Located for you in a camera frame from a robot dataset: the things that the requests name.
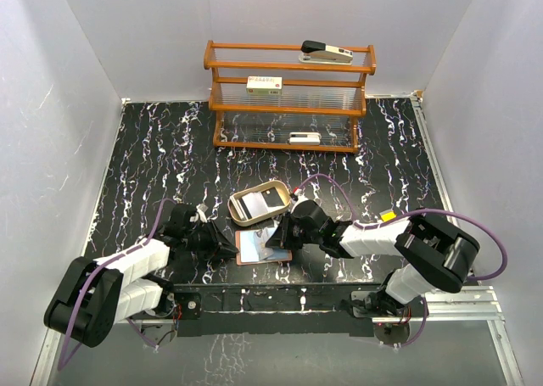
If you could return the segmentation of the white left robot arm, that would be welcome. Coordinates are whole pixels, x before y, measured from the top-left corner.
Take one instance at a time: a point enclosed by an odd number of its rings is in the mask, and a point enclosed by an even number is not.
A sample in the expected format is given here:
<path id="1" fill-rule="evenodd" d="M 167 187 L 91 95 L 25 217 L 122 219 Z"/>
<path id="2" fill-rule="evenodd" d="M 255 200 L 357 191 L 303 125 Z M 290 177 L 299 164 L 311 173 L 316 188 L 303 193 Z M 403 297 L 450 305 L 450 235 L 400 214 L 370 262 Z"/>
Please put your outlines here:
<path id="1" fill-rule="evenodd" d="M 44 325 L 87 346 L 101 344 L 117 323 L 142 311 L 170 315 L 175 296 L 148 275 L 168 266 L 178 250 L 225 260 L 238 249 L 208 219 L 202 206 L 175 203 L 150 234 L 110 256 L 80 256 L 68 266 L 44 313 Z"/>

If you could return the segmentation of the beige wooden tray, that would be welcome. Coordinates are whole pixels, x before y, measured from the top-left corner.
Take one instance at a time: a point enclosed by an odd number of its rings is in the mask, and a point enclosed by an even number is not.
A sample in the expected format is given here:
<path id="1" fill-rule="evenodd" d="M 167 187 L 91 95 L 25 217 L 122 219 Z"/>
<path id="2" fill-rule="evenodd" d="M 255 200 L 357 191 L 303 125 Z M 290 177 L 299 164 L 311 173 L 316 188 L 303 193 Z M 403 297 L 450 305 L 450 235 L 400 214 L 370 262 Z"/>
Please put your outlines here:
<path id="1" fill-rule="evenodd" d="M 248 227 L 282 214 L 290 206 L 288 187 L 271 180 L 232 194 L 227 202 L 232 220 Z"/>

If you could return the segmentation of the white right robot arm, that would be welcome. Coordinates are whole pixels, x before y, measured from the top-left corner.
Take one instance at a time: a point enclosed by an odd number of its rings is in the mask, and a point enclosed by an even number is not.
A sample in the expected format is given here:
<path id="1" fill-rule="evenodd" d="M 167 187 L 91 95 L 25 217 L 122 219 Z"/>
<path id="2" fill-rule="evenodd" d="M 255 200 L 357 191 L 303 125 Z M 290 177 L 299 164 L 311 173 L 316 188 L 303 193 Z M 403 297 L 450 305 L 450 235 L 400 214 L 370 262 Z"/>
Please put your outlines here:
<path id="1" fill-rule="evenodd" d="M 393 270 L 363 308 L 395 316 L 415 298 L 435 289 L 456 294 L 479 253 L 479 242 L 445 218 L 422 210 L 374 226 L 335 221 L 313 200 L 284 214 L 267 248 L 295 251 L 315 244 L 336 259 L 400 254 L 407 265 Z"/>

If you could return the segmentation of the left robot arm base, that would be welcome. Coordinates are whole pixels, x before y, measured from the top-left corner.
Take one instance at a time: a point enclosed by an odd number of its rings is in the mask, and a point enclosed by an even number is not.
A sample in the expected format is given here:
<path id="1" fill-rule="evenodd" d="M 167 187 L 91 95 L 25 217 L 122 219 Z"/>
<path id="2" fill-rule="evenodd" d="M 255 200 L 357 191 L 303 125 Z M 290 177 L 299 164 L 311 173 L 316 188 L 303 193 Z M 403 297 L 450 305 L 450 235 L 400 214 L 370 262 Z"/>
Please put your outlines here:
<path id="1" fill-rule="evenodd" d="M 157 353 L 187 322 L 201 317 L 202 301 L 194 291 L 174 292 L 172 288 L 140 283 L 121 291 L 115 324 L 128 325 L 146 347 Z"/>

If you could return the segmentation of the pink leather card holder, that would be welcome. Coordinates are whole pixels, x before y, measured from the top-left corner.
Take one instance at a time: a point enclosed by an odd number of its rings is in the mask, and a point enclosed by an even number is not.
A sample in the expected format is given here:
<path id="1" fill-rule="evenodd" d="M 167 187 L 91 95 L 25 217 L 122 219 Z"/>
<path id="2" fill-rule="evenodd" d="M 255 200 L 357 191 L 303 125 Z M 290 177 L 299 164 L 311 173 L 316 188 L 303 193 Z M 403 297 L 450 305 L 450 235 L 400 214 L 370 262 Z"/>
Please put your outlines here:
<path id="1" fill-rule="evenodd" d="M 235 241 L 238 248 L 236 262 L 238 266 L 258 265 L 273 262 L 285 262 L 293 259 L 292 252 L 285 249 L 266 249 L 258 251 L 255 247 L 255 230 L 236 231 Z"/>

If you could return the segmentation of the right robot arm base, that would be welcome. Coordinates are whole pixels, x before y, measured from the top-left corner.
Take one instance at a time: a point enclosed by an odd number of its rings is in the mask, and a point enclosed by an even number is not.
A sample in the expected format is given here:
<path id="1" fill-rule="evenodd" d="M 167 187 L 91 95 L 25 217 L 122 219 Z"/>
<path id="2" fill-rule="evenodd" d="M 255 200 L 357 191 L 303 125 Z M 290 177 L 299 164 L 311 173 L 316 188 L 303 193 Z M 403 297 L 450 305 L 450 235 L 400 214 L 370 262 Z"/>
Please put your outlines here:
<path id="1" fill-rule="evenodd" d="M 396 318 L 396 324 L 407 324 L 413 313 L 410 305 L 402 304 L 383 290 L 353 291 L 346 299 L 340 300 L 339 309 L 355 318 Z"/>

